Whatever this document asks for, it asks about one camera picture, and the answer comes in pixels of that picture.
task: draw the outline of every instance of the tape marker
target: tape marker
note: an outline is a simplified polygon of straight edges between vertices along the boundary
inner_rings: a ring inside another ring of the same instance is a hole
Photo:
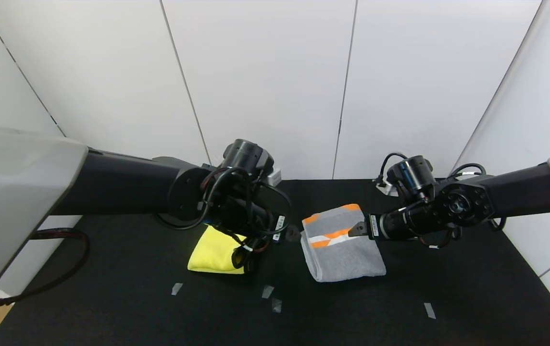
[[[181,287],[183,287],[182,283],[176,283],[174,286],[172,286],[172,295],[176,296],[176,294],[179,293]]]
[[[273,290],[275,287],[272,285],[264,285],[264,289],[262,290],[262,298],[268,299],[271,296],[271,293],[273,293]]]
[[[273,312],[274,313],[281,313],[281,300],[277,298],[273,298]]]
[[[433,307],[431,306],[431,303],[425,303],[425,309],[427,310],[427,316],[429,316],[429,318],[433,318],[434,320],[436,320],[435,311],[433,311]]]

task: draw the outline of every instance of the white stripe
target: white stripe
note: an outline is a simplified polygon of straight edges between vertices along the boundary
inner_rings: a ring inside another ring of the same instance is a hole
[[[346,240],[350,240],[351,238],[348,235],[340,235],[335,239],[332,239],[330,243],[328,243],[328,246],[343,243]]]
[[[317,236],[313,236],[309,239],[307,239],[310,243],[315,243],[316,241],[325,241],[325,240],[330,240],[330,238],[328,238],[327,236],[323,236],[323,235],[317,235]]]

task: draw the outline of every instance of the yellow cloth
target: yellow cloth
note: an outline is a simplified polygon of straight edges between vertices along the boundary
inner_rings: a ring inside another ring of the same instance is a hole
[[[194,272],[243,274],[243,267],[235,269],[233,266],[233,252],[238,243],[231,237],[209,226],[200,237],[198,244],[189,257],[187,269]]]

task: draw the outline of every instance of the gray towel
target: gray towel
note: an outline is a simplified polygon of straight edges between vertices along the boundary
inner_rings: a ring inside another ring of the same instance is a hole
[[[348,237],[348,230],[364,219],[358,204],[348,204],[303,220],[301,246],[316,281],[343,281],[387,273],[375,241],[366,236]]]

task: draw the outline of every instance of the black table surface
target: black table surface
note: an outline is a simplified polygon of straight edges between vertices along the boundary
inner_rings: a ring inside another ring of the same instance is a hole
[[[369,180],[291,180],[293,223],[358,203],[396,200]],[[317,283],[299,243],[270,247],[252,275],[196,273],[187,261],[201,230],[175,232],[149,215],[83,217],[85,267],[17,303],[0,326],[7,345],[550,345],[550,293],[503,233],[469,228],[443,249],[380,243],[387,274]],[[64,241],[31,285],[79,257]],[[177,296],[172,287],[183,283]],[[282,300],[273,313],[264,285]],[[431,303],[436,319],[427,317]]]

